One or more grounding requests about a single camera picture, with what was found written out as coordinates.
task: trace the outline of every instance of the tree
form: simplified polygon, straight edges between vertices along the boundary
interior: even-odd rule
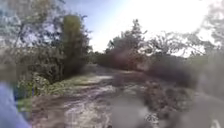
[[[61,24],[60,41],[65,59],[65,75],[77,73],[88,60],[88,51],[90,49],[88,31],[82,24],[84,17],[76,15],[66,15]]]
[[[6,5],[2,10],[1,22],[3,28],[2,38],[13,35],[10,40],[13,45],[20,42],[23,45],[30,43],[30,36],[37,35],[42,28],[46,28],[55,16],[63,13],[57,0],[1,0]]]
[[[124,50],[138,50],[141,46],[142,41],[144,41],[143,35],[146,32],[141,31],[141,26],[139,21],[133,20],[133,26],[131,30],[127,30],[121,33],[121,36],[115,37],[108,44],[110,50],[116,49],[117,51]]]

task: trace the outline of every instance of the grass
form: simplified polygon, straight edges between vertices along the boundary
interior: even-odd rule
[[[49,85],[47,88],[44,89],[45,93],[52,94],[52,95],[63,95],[68,93],[73,93],[74,89],[77,86],[84,86],[88,84],[88,80],[94,77],[93,74],[85,74],[74,76],[70,79],[63,80],[61,82],[54,83]]]
[[[22,115],[28,119],[30,117],[31,113],[31,99],[22,99],[17,101],[17,108]]]

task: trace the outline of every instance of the trail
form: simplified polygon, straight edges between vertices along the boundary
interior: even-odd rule
[[[32,111],[33,128],[107,128],[111,124],[111,100],[124,92],[144,90],[142,73],[91,66],[88,86],[76,86],[69,96],[37,98]]]
[[[34,107],[30,120],[33,128],[109,128],[112,123],[113,99],[124,93],[141,94],[149,87],[155,91],[149,92],[148,97],[152,97],[150,104],[158,107],[157,115],[179,111],[177,106],[180,105],[188,106],[186,105],[188,101],[185,101],[184,94],[182,94],[183,89],[179,91],[173,83],[150,78],[139,72],[112,70],[96,65],[89,66],[87,72],[91,72],[92,75],[82,85],[76,85],[66,90],[66,95],[50,95],[33,100]],[[174,94],[169,97],[167,92],[170,89]],[[186,120],[185,117],[190,117],[190,119],[180,121],[181,123],[176,128],[208,127],[211,122],[208,115],[219,119],[221,126],[224,126],[222,124],[222,122],[224,123],[224,103],[222,100],[195,93],[192,90],[189,92],[194,98],[194,105],[184,114],[183,120]],[[145,112],[144,114],[154,115],[155,113]],[[159,120],[148,119],[150,120],[145,121],[150,126],[141,128],[158,127]]]

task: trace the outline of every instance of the bright sky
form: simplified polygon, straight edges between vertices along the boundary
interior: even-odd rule
[[[192,32],[207,14],[209,0],[83,0],[73,11],[88,15],[86,26],[93,31],[90,44],[103,51],[109,40],[131,28],[139,19],[148,34],[159,31]]]

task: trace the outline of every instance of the shrub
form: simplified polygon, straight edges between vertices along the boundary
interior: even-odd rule
[[[134,50],[123,52],[110,51],[97,57],[97,63],[101,66],[122,70],[136,70],[142,56]]]
[[[149,60],[148,70],[146,71],[148,75],[174,81],[183,86],[192,86],[192,70],[184,58],[155,53]]]

